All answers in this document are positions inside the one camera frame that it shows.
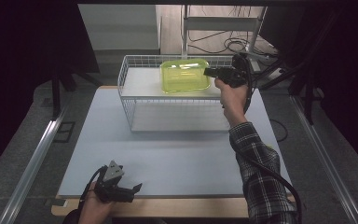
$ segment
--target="silver metal bar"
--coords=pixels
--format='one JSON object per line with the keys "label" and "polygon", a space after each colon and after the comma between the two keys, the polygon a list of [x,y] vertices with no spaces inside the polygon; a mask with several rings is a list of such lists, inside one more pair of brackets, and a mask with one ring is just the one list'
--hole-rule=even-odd
{"label": "silver metal bar", "polygon": [[261,24],[263,22],[264,15],[266,14],[266,9],[267,9],[267,7],[263,7],[261,9],[261,12],[258,15],[257,19],[255,20],[255,28],[253,30],[252,39],[251,39],[251,41],[249,43],[249,48],[248,48],[249,52],[254,51],[255,41],[257,40],[258,33],[260,32]]}
{"label": "silver metal bar", "polygon": [[322,166],[324,167],[324,170],[327,173],[328,178],[330,179],[330,182],[333,186],[333,189],[336,191],[336,194],[338,198],[341,201],[341,204],[350,219],[351,223],[358,223],[358,208],[357,205],[352,198],[348,188],[342,181],[340,175],[338,174],[338,171],[334,165],[334,163],[331,161],[330,156],[328,155],[324,144],[322,143],[322,140],[320,139],[318,133],[316,132],[315,128],[308,124],[307,119],[304,116],[304,108],[299,100],[298,97],[291,96],[291,100],[293,104],[295,105],[296,112],[298,116],[300,117],[301,123],[305,127],[307,134],[309,135],[312,144],[314,145],[314,148],[316,150],[316,154],[319,157],[319,160],[322,163]]}
{"label": "silver metal bar", "polygon": [[185,5],[185,14],[183,15],[182,59],[187,59],[187,31],[188,31],[187,26],[188,26],[188,12],[187,12],[187,5]]}
{"label": "silver metal bar", "polygon": [[14,223],[17,215],[20,212],[25,197],[27,196],[29,189],[34,183],[34,179],[37,175],[37,172],[39,171],[40,166],[42,165],[43,159],[45,159],[45,156],[48,152],[48,148],[50,147],[51,142],[54,139],[54,135],[60,127],[69,102],[70,98],[64,104],[62,112],[57,117],[57,119],[52,120],[48,124],[48,127],[43,133],[42,138],[40,139],[40,142],[37,145],[32,158],[28,162],[28,165],[25,168],[19,183],[17,184],[17,187],[14,189],[10,199],[8,200],[4,212],[0,216],[0,223]]}
{"label": "silver metal bar", "polygon": [[189,17],[187,30],[254,31],[258,18]]}

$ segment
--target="yellow-green plastic container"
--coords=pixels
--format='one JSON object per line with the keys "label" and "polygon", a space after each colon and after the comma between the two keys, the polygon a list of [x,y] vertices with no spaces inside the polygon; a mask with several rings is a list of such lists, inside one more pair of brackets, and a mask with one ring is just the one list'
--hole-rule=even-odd
{"label": "yellow-green plastic container", "polygon": [[161,88],[166,93],[199,91],[211,86],[209,77],[203,75],[208,67],[203,59],[167,61],[161,64]]}

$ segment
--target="white wall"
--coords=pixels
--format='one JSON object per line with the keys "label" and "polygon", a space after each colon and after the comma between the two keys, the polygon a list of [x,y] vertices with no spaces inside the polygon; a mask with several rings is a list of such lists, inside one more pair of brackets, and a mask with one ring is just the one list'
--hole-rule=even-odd
{"label": "white wall", "polygon": [[159,49],[156,6],[78,5],[96,49]]}

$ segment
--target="plaid shirt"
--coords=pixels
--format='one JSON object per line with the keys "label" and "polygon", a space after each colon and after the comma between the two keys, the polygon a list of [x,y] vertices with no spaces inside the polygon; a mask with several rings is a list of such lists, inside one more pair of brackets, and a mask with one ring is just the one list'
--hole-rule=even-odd
{"label": "plaid shirt", "polygon": [[296,209],[287,199],[284,186],[244,159],[257,161],[279,174],[278,153],[264,145],[251,122],[231,128],[229,134],[232,144],[238,149],[236,159],[251,223],[296,223]]}

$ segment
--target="person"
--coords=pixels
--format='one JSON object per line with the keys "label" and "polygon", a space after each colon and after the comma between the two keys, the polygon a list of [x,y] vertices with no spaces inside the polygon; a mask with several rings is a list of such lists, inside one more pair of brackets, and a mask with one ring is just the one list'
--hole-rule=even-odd
{"label": "person", "polygon": [[[296,223],[296,209],[286,197],[284,186],[266,175],[247,159],[258,161],[270,170],[280,172],[278,153],[267,147],[260,139],[253,124],[243,115],[247,86],[231,88],[217,78],[214,85],[221,91],[220,103],[230,125],[230,143],[236,148],[240,166],[243,194],[248,203],[251,223]],[[79,223],[103,223],[110,216],[116,203],[101,203],[95,193],[89,191]]]}

